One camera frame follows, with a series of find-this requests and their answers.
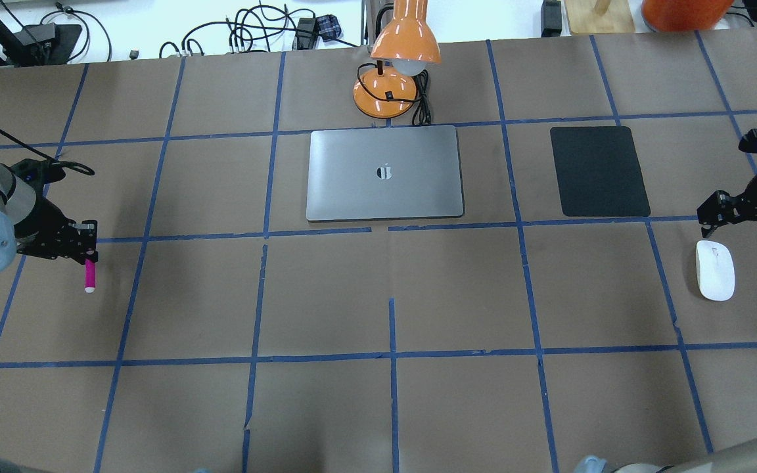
light bulb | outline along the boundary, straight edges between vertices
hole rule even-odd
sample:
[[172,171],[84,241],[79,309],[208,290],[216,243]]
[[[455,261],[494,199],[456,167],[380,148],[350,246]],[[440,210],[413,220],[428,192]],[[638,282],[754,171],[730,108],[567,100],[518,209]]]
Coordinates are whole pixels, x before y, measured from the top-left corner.
[[428,63],[424,62],[423,60],[411,60],[411,59],[394,59],[393,60],[393,67],[396,67],[396,70],[399,71],[400,74],[403,74],[409,77],[414,77],[415,75],[424,71],[427,64]]

pink marker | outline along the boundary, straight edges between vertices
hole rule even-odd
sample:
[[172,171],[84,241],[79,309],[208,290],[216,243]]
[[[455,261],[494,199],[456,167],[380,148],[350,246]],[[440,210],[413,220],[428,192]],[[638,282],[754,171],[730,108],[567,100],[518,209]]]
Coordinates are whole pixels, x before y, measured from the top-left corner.
[[95,292],[95,263],[88,259],[86,264],[86,278],[83,282],[83,290],[87,291],[87,294]]

dark blue plaid cloth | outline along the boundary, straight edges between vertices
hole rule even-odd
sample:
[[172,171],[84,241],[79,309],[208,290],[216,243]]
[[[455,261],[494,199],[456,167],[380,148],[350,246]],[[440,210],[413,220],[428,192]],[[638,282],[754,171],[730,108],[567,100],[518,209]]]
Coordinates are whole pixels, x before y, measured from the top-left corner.
[[323,38],[324,41],[330,41],[332,39],[340,38],[340,23],[337,22],[335,15],[323,15],[317,17],[318,35]]

computer mouse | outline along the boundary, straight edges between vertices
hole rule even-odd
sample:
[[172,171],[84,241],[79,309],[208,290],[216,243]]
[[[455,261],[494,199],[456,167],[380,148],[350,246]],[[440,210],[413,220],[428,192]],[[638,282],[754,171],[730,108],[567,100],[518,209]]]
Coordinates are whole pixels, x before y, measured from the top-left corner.
[[735,267],[732,254],[718,242],[697,242],[697,284],[709,300],[729,300],[735,293]]

silver laptop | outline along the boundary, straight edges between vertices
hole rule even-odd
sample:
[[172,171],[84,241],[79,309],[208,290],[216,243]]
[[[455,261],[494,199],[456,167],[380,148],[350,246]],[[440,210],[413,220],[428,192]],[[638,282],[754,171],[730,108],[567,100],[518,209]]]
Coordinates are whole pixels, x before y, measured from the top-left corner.
[[451,125],[311,133],[308,221],[463,215]]

